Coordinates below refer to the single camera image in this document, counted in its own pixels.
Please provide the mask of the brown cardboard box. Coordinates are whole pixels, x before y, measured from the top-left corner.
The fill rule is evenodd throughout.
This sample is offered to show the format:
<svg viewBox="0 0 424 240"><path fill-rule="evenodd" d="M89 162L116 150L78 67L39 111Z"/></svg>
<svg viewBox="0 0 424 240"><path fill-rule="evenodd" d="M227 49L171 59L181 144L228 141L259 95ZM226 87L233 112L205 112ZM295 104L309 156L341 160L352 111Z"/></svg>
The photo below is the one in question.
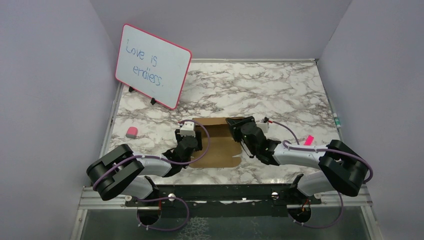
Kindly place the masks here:
<svg viewBox="0 0 424 240"><path fill-rule="evenodd" d="M195 121L202 124L209 133L206 136L205 131L199 125L196 130L201 132L202 150L193 153L193 158L197 159L203 153L205 155L191 163L191 168L234 168L241 163L240 154L242 153L241 144L235 142L230 133L229 125L224 117L203 117L194 118Z"/></svg>

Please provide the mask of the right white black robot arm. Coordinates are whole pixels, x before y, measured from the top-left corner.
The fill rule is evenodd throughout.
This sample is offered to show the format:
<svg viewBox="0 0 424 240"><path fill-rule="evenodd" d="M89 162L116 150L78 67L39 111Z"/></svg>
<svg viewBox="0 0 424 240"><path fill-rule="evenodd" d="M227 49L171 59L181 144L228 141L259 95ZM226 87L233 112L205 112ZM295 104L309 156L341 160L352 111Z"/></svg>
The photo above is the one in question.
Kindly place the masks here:
<svg viewBox="0 0 424 240"><path fill-rule="evenodd" d="M233 140L246 146L261 163L272 166L296 165L317 169L312 174L299 174L288 190L289 199L300 204L314 194L337 191L356 197L363 184L369 182L374 171L370 164L340 140L327 145L301 145L298 138L273 140L265 136L272 120L257 123L250 117L225 119Z"/></svg>

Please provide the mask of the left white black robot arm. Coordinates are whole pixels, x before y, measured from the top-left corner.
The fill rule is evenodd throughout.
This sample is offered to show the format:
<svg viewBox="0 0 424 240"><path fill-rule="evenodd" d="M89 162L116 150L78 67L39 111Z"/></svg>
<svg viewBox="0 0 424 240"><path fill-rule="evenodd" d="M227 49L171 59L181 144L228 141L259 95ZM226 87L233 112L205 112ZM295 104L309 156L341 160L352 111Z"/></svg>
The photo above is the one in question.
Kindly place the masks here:
<svg viewBox="0 0 424 240"><path fill-rule="evenodd" d="M86 174L93 190L109 201L118 195L138 198L144 205L157 200L158 189L151 176L172 177L187 168L193 152L202 150L202 133L181 135L175 131L177 145L160 156L135 153L128 144L121 144L89 165Z"/></svg>

